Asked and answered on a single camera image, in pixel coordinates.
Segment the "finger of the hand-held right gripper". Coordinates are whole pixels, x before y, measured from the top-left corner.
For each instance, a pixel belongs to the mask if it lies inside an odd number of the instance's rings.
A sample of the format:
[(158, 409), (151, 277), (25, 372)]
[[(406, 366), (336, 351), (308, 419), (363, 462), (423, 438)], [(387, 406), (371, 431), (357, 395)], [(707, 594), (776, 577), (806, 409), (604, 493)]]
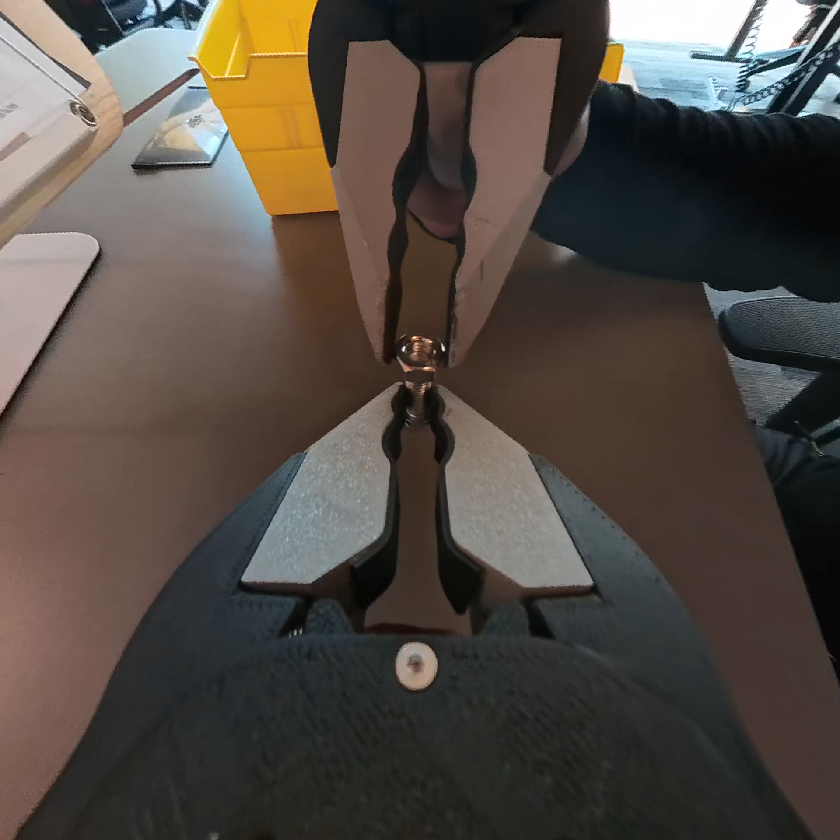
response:
[(476, 178), (453, 278), (449, 368), (465, 360), (487, 322), (549, 186), (560, 52), (558, 38), (516, 37), (473, 74), (466, 161)]
[(374, 357), (389, 364), (407, 248), (406, 173), (421, 72), (388, 40), (351, 42), (331, 169), (354, 293)]

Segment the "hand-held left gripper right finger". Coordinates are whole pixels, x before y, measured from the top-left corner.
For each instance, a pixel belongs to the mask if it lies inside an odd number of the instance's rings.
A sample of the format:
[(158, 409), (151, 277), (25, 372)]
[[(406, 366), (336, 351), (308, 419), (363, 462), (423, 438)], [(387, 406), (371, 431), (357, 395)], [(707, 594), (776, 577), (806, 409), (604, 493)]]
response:
[(592, 575), (525, 447), (440, 385), (429, 424), (437, 570), (456, 613), (592, 594)]

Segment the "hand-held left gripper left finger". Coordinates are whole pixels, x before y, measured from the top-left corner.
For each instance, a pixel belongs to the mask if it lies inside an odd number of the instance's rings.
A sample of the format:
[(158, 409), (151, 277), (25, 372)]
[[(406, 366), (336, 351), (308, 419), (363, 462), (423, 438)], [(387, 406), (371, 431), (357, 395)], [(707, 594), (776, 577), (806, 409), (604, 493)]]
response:
[(393, 384), (304, 454), (241, 584), (255, 592), (332, 598), (368, 608), (396, 569)]

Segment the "yellow plastic bin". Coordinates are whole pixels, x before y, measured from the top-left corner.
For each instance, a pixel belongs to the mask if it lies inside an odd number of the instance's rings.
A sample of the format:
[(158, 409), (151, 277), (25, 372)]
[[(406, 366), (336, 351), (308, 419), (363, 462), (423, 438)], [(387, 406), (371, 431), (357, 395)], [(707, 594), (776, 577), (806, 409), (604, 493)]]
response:
[[(272, 216), (337, 208), (309, 74), (316, 5), (214, 2), (192, 57)], [(506, 24), (498, 35), (480, 38), (469, 63), (468, 107), (478, 64), (516, 37), (560, 39), (541, 20)]]

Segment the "silver bolt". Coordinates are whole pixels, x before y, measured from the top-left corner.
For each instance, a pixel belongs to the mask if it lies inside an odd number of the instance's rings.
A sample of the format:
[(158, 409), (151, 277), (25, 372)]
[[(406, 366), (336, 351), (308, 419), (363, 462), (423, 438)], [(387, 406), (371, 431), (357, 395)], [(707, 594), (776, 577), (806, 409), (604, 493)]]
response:
[(430, 368), (412, 368), (404, 373), (406, 391), (406, 425), (427, 422), (429, 395), (434, 389), (436, 374)]

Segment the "silver hex nut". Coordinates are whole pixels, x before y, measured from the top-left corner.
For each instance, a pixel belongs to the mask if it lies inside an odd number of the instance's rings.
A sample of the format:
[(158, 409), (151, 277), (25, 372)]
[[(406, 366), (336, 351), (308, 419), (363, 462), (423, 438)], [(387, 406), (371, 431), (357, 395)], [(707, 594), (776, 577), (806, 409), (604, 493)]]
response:
[(435, 374), (446, 361), (446, 348), (440, 339), (404, 334), (395, 345), (395, 360), (405, 375)]

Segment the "person's right hand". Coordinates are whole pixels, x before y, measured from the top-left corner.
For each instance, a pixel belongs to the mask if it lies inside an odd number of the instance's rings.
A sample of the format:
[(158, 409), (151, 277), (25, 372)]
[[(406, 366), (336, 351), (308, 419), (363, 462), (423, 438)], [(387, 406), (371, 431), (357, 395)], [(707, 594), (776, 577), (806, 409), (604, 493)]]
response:
[(449, 241), (459, 235), (463, 226), (466, 193), (461, 187), (446, 187), (427, 170), (417, 179), (406, 208), (430, 235)]

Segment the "black patterned card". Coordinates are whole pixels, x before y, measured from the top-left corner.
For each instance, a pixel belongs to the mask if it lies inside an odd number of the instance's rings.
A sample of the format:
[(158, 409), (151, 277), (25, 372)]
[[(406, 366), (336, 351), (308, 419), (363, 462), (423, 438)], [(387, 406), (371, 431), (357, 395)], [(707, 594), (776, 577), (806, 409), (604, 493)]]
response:
[(212, 166), (228, 137), (228, 127), (205, 87), (189, 86), (137, 154), (136, 172), (167, 167)]

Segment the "person's dark torso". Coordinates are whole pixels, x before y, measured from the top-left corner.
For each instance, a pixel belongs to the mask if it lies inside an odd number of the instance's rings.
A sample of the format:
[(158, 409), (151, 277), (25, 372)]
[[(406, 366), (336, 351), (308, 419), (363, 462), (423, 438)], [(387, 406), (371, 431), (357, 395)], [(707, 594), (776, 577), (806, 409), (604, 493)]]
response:
[(839, 674), (839, 458), (795, 436), (753, 433), (824, 643)]

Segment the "wooden standing desk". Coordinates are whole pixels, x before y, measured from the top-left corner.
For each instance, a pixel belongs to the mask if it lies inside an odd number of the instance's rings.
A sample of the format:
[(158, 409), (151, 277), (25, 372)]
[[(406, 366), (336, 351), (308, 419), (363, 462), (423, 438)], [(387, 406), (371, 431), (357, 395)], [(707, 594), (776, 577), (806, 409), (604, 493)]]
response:
[(765, 105), (766, 113), (798, 115), (828, 77), (838, 77), (839, 2), (802, 2), (808, 18), (784, 49), (756, 52), (767, 1), (755, 1), (722, 52), (693, 50), (689, 57), (738, 66), (733, 94), (725, 106), (747, 112)]

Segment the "grey office chair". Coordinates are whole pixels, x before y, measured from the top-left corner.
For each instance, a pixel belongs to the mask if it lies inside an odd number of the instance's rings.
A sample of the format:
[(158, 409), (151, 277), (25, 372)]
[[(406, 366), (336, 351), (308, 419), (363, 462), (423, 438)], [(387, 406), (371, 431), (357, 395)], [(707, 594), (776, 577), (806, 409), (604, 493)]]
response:
[(733, 302), (718, 319), (721, 339), (735, 357), (816, 373), (816, 378), (765, 426), (795, 434), (812, 446), (838, 442), (839, 304), (801, 297), (762, 297)]

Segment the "printed instruction sheet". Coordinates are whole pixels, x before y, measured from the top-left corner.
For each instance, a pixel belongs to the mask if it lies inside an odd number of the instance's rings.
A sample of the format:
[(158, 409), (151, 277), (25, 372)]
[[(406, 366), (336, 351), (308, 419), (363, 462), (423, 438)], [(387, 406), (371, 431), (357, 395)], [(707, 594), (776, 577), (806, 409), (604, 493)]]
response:
[(82, 101), (90, 83), (49, 56), (21, 29), (2, 16), (1, 161), (21, 181), (54, 165), (98, 131), (98, 119)]

